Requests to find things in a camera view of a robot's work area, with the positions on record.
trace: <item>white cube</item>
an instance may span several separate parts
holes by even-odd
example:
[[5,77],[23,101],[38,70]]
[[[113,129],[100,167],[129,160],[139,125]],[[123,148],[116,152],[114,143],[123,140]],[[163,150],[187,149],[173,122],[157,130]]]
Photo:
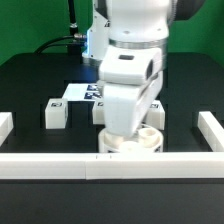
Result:
[[13,129],[12,113],[0,113],[0,146]]
[[65,128],[68,118],[68,101],[66,99],[50,99],[45,109],[46,129]]
[[165,111],[159,100],[154,100],[146,114],[145,123],[159,130],[165,128]]
[[94,103],[93,110],[93,124],[105,124],[104,121],[104,106],[103,100],[97,99]]

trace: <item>white border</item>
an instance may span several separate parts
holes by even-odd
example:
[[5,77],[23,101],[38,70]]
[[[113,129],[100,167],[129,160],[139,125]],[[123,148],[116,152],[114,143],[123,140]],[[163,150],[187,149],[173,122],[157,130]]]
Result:
[[0,155],[0,179],[224,178],[224,153]]

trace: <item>black tabletop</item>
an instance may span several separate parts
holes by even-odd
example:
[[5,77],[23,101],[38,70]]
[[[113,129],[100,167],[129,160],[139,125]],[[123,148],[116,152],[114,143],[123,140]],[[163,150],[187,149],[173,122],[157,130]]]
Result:
[[[0,112],[13,112],[15,128],[1,152],[97,152],[102,126],[92,124],[92,102],[69,102],[65,129],[45,129],[50,98],[69,83],[93,83],[97,68],[66,54],[20,54],[0,67]],[[197,129],[199,111],[224,120],[224,69],[201,54],[170,54],[159,96],[166,111],[164,150],[210,150]]]
[[[159,96],[166,110],[165,150],[210,150],[197,129],[199,111],[222,123],[224,70],[200,54],[170,54]],[[49,98],[68,83],[95,82],[97,70],[64,54],[20,54],[0,67],[0,111],[13,112],[15,128],[1,152],[96,152],[93,103],[69,103],[64,130],[44,128]],[[0,222],[223,223],[220,179],[0,180]]]

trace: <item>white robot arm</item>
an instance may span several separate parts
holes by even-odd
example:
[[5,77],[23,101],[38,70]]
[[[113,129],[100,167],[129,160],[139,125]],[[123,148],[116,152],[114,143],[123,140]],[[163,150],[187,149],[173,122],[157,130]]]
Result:
[[172,0],[107,0],[109,46],[99,68],[107,131],[132,136],[162,88]]

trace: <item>green wall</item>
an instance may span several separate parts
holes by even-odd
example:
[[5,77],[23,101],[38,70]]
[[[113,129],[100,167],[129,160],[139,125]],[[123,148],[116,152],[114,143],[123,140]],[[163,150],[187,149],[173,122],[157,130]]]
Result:
[[[91,25],[91,0],[75,0],[77,21]],[[224,65],[224,1],[207,0],[191,20],[171,28],[170,52],[201,52]],[[42,43],[69,34],[67,0],[0,1],[0,64],[11,56],[33,52]]]

